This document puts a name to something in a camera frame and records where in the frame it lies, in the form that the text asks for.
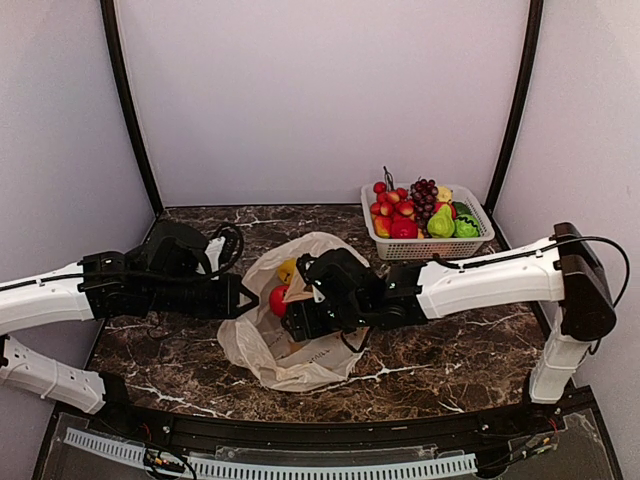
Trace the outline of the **banana print plastic bag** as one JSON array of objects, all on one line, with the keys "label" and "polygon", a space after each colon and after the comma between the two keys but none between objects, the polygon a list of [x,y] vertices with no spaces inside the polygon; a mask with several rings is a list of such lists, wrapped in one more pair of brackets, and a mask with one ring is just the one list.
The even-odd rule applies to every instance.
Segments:
[{"label": "banana print plastic bag", "polygon": [[362,355],[349,347],[359,347],[366,328],[346,336],[338,333],[296,342],[280,325],[268,297],[281,281],[277,268],[305,253],[313,256],[336,248],[346,248],[363,265],[369,262],[353,247],[325,232],[311,232],[263,254],[247,270],[243,284],[257,294],[259,306],[235,320],[219,326],[217,340],[232,364],[250,370],[264,387],[285,392],[306,392],[343,382]]}]

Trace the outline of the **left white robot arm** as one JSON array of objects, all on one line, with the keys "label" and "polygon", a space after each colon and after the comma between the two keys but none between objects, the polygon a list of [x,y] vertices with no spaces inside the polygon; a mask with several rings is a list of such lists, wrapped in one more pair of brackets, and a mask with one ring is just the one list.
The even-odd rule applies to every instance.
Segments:
[{"label": "left white robot arm", "polygon": [[81,370],[37,353],[14,334],[66,322],[144,318],[178,313],[204,320],[235,320],[259,304],[231,269],[244,250],[238,226],[221,224],[213,236],[160,221],[141,245],[122,253],[83,257],[50,273],[1,286],[1,382],[86,414],[101,412],[120,436],[141,427],[122,378]]}]

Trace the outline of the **red cherry bunch toy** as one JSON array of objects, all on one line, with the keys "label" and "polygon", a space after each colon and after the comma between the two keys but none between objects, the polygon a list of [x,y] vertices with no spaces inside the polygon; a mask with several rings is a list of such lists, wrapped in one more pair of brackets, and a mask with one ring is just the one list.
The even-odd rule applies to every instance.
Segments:
[{"label": "red cherry bunch toy", "polygon": [[378,217],[388,218],[392,222],[415,220],[415,201],[413,186],[401,186],[394,180],[391,171],[383,166],[383,179],[373,184],[370,191],[375,200],[369,205],[373,221]]}]

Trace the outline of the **green toy pear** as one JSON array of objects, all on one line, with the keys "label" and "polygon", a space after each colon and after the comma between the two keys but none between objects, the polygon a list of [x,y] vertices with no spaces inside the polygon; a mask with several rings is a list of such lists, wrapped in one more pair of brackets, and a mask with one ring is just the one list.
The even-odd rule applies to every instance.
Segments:
[{"label": "green toy pear", "polygon": [[427,224],[427,231],[433,238],[451,238],[455,232],[455,221],[448,213],[433,214]]}]

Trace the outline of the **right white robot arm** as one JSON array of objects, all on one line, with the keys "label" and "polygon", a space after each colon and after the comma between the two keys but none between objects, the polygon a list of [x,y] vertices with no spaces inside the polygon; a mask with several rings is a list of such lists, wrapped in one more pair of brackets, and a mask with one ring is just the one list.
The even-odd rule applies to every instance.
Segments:
[{"label": "right white robot arm", "polygon": [[592,244],[569,222],[523,247],[464,260],[439,255],[423,264],[394,266],[376,274],[345,248],[302,255],[296,269],[311,287],[307,300],[287,304],[281,320],[296,341],[358,328],[391,330],[425,324],[459,312],[522,302],[554,302],[555,320],[528,381],[528,397],[510,413],[521,434],[534,432],[549,405],[591,348],[615,327],[619,296],[610,292]]}]

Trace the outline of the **purple toy grapes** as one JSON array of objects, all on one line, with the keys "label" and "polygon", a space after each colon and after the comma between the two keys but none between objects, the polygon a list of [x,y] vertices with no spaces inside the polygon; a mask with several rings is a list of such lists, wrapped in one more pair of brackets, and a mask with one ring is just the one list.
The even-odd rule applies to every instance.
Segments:
[{"label": "purple toy grapes", "polygon": [[411,184],[409,193],[414,205],[416,224],[422,234],[428,237],[427,225],[435,213],[438,187],[434,180],[419,177]]}]

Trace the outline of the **red toy apple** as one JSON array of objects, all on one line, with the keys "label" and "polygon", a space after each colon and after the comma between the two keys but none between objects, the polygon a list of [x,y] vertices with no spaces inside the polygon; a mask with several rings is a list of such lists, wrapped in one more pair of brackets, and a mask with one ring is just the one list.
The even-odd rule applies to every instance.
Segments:
[{"label": "red toy apple", "polygon": [[280,285],[275,287],[269,295],[269,308],[280,319],[286,315],[288,303],[285,301],[285,296],[287,291],[287,285]]},{"label": "red toy apple", "polygon": [[418,233],[419,228],[417,224],[408,218],[398,219],[391,225],[390,236],[392,239],[417,239]]}]

